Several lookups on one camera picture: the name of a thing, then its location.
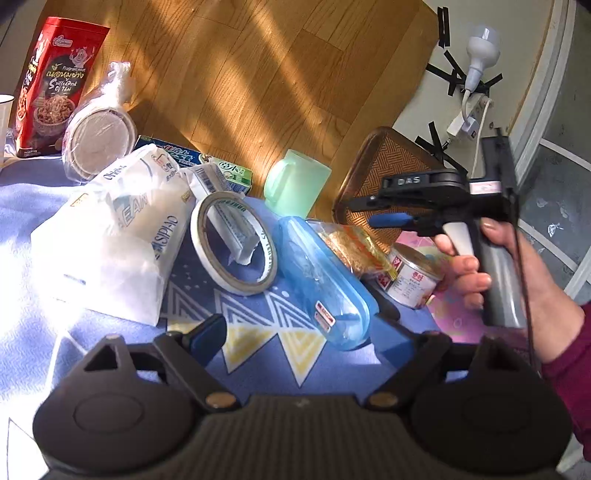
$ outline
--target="light bulb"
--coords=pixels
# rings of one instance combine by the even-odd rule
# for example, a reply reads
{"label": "light bulb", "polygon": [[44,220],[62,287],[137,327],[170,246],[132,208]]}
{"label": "light bulb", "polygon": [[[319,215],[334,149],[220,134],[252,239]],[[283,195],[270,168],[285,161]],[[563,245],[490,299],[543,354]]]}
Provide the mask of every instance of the light bulb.
{"label": "light bulb", "polygon": [[470,56],[470,69],[466,75],[466,90],[473,92],[480,82],[482,72],[496,64],[501,56],[499,34],[490,27],[480,25],[468,39],[466,51]]}

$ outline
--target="wooden floor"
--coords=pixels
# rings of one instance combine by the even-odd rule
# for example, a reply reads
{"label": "wooden floor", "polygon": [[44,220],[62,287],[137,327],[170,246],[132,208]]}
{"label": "wooden floor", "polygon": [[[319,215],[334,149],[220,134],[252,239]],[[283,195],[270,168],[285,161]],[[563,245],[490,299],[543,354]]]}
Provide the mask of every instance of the wooden floor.
{"label": "wooden floor", "polygon": [[420,0],[48,0],[47,15],[109,26],[89,84],[109,61],[132,61],[138,132],[251,168],[252,194],[288,148],[331,166],[323,218],[438,36]]}

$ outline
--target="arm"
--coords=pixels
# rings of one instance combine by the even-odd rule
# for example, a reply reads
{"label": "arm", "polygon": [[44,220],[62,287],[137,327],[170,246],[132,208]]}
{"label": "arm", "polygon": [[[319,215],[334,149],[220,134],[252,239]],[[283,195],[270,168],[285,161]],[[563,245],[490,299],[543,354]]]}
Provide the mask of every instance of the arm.
{"label": "arm", "polygon": [[[483,219],[482,231],[515,258],[515,237],[510,224]],[[585,446],[585,458],[591,459],[591,306],[585,310],[579,307],[554,283],[543,260],[522,235],[519,242],[535,353],[544,364],[544,376],[569,409],[575,434]],[[438,235],[435,243],[442,252],[456,255],[447,236]],[[481,292],[490,286],[490,275],[478,272],[475,257],[455,256],[450,265],[455,287],[464,295],[466,306],[481,308]]]}
{"label": "arm", "polygon": [[583,444],[583,455],[591,460],[591,303],[583,307],[584,325],[577,338],[555,360],[542,367],[569,409],[574,434]]}

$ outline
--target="blue toothpaste box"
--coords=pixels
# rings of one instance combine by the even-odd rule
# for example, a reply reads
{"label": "blue toothpaste box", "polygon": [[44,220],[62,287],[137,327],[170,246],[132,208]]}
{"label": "blue toothpaste box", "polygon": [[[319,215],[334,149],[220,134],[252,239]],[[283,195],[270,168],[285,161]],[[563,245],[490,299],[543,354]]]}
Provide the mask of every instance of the blue toothpaste box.
{"label": "blue toothpaste box", "polygon": [[157,138],[148,137],[147,135],[140,135],[138,141],[135,143],[134,150],[139,147],[148,145],[150,143],[165,149],[168,154],[173,157],[181,167],[193,167],[194,165],[202,165],[204,163],[215,163],[222,171],[224,177],[230,184],[233,192],[247,194],[252,186],[252,170],[241,167],[235,163],[222,160],[221,158],[206,155],[197,150],[191,150],[187,147],[181,147],[173,143],[158,140]]}
{"label": "blue toothpaste box", "polygon": [[150,143],[165,149],[168,154],[173,157],[179,165],[181,165],[181,167],[193,167],[194,165],[201,165],[201,161],[199,160],[199,152],[190,150],[189,148],[180,147],[179,145],[175,145],[173,143],[164,142],[162,140],[158,140],[157,138],[148,137],[147,135],[140,135],[138,137],[138,141],[135,143],[134,150],[137,150],[139,147],[143,147],[144,145],[148,145]]}

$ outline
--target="white wall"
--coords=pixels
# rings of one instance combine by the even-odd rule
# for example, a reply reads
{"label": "white wall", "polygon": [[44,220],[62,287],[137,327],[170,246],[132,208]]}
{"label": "white wall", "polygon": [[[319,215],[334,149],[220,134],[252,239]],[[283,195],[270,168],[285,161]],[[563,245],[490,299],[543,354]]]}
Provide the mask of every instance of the white wall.
{"label": "white wall", "polygon": [[[495,128],[501,127],[504,132],[508,132],[506,129],[517,115],[519,104],[534,73],[553,0],[424,1],[434,11],[437,11],[438,6],[449,8],[449,50],[465,73],[469,65],[466,43],[472,29],[476,25],[485,24],[500,33],[501,58],[495,67],[485,71],[483,80],[489,80],[498,73],[503,74],[503,80],[491,88],[491,98],[495,105],[487,114],[483,137],[495,134],[488,127],[490,122],[493,122]],[[452,68],[443,53],[442,48],[435,47],[430,63],[449,73]],[[417,93],[396,120],[394,128],[413,141],[418,135],[431,141],[427,124],[434,121],[443,143],[447,138],[446,129],[460,112],[462,102],[459,88],[450,97],[447,95],[447,86],[444,80],[425,72]],[[456,141],[446,153],[470,171],[475,145],[475,142],[466,139]],[[477,168],[476,176],[479,174],[482,171]]]}
{"label": "white wall", "polygon": [[12,95],[17,87],[22,65],[33,39],[35,25],[37,25],[45,2],[46,0],[28,0],[17,11],[8,32],[7,27],[10,19],[0,26],[0,40],[6,33],[4,41],[0,44],[0,64],[2,65],[0,93]]}

